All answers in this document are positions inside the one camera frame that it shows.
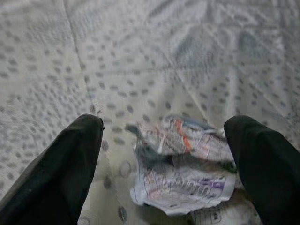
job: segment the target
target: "mattress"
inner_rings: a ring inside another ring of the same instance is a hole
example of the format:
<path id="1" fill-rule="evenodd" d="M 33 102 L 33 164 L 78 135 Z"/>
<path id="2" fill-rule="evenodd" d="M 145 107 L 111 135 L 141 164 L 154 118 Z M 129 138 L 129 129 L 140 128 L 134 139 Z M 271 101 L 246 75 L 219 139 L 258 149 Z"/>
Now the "mattress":
<path id="1" fill-rule="evenodd" d="M 222 128 L 245 114 L 299 150 L 299 12 L 297 0 L 2 0 L 0 199 L 91 113 L 105 132 L 78 224 L 191 224 L 131 201 L 125 124 L 178 114 Z"/>

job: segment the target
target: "bed sheet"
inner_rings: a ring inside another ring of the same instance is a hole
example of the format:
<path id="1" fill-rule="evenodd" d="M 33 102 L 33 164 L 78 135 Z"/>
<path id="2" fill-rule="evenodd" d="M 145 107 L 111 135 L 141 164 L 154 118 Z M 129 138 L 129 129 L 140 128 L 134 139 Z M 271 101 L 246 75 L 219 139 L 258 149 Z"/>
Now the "bed sheet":
<path id="1" fill-rule="evenodd" d="M 191 224 L 129 196 L 129 121 L 245 114 L 300 149 L 297 0 L 2 0 L 0 199 L 83 113 L 104 118 L 78 224 Z"/>

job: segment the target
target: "gray polka dot pattern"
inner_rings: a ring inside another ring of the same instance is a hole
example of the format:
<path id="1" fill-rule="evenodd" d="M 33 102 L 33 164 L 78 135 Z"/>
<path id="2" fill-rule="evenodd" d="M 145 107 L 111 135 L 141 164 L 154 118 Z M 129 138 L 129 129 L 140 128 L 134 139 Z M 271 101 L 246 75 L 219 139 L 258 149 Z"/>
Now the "gray polka dot pattern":
<path id="1" fill-rule="evenodd" d="M 144 220 L 126 195 L 136 172 L 129 121 L 178 114 L 221 128 L 246 114 L 300 149 L 294 2 L 52 0 L 2 10 L 0 198 L 83 113 L 102 117 L 106 128 L 93 185 L 101 181 L 96 189 L 111 205 L 90 190 L 101 224 Z M 96 224 L 94 216 L 82 214 L 78 224 Z M 172 223 L 148 219 L 140 224 Z"/>

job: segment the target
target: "bedspread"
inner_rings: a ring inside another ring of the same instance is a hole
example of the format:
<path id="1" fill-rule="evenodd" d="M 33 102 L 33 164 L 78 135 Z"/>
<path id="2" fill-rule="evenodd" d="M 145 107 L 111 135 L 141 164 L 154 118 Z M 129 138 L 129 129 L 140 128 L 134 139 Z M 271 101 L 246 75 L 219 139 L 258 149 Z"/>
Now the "bedspread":
<path id="1" fill-rule="evenodd" d="M 2 0 L 0 198 L 77 116 L 104 118 L 78 224 L 191 224 L 129 195 L 129 121 L 245 114 L 300 149 L 297 0 Z"/>

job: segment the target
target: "spotted fabric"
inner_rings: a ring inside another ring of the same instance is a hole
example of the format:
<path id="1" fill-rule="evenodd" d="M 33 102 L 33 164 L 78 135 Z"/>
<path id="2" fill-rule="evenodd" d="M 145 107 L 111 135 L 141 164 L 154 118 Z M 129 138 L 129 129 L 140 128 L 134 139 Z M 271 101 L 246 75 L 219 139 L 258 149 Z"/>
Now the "spotted fabric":
<path id="1" fill-rule="evenodd" d="M 104 118 L 78 224 L 190 224 L 129 196 L 129 121 L 246 114 L 300 149 L 297 0 L 0 2 L 0 199 L 78 115 Z"/>

